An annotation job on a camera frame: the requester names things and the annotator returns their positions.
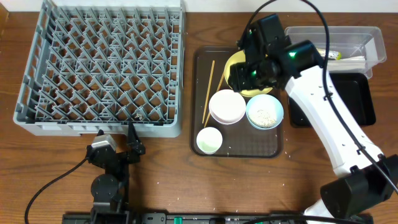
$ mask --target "white bowl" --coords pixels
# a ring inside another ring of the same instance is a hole
[[[221,90],[211,97],[209,112],[220,124],[234,124],[243,118],[246,102],[243,96],[233,90]]]
[[[269,128],[263,128],[260,126],[257,126],[254,124],[249,117],[249,114],[251,114],[252,110],[273,110],[276,114],[276,123],[272,127]],[[250,124],[260,130],[267,130],[267,129],[272,129],[280,124],[284,118],[284,108],[280,101],[267,94],[261,94],[257,95],[253,98],[251,98],[248,102],[248,105],[246,106],[246,116],[248,117],[248,120]]]
[[[222,145],[223,136],[215,128],[203,128],[197,136],[199,149],[206,154],[214,154]]]

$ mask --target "white wall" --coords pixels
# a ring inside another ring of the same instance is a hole
[[[53,0],[56,5],[131,5],[164,6],[179,0]],[[266,0],[184,0],[188,12],[252,12]],[[8,11],[38,11],[42,0],[0,0]],[[322,12],[398,12],[398,0],[312,0]],[[280,0],[264,11],[312,12],[299,0]]]

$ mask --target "chopsticks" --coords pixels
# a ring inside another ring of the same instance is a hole
[[[207,101],[209,100],[211,79],[213,78],[214,63],[215,63],[215,61],[213,60],[213,63],[211,64],[211,72],[210,72],[209,85],[207,86],[207,94],[206,94],[206,101],[205,101],[205,109],[203,110],[203,119],[201,120],[201,123],[202,123],[202,124],[205,122],[206,109],[207,109]]]
[[[223,72],[223,75],[221,76],[221,79],[220,79],[220,82],[219,82],[219,84],[218,84],[218,87],[217,87],[216,92],[218,92],[218,91],[220,90],[221,84],[223,83],[223,80],[224,80],[224,72]],[[210,117],[210,112],[209,112],[208,115],[207,115],[205,127],[206,127],[206,125],[207,125],[207,122],[209,121],[209,117]]]

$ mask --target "wire grid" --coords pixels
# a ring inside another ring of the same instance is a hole
[[[179,14],[59,9],[37,121],[172,123]]]

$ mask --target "light blue bowl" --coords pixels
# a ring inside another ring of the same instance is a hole
[[[275,110],[276,112],[276,123],[270,128],[262,128],[256,126],[249,118],[249,113],[251,110],[260,110],[260,109],[267,109],[267,110]],[[248,118],[250,124],[260,130],[268,130],[272,129],[280,124],[284,118],[284,108],[279,100],[271,95],[261,94],[251,98],[246,105],[246,117]]]

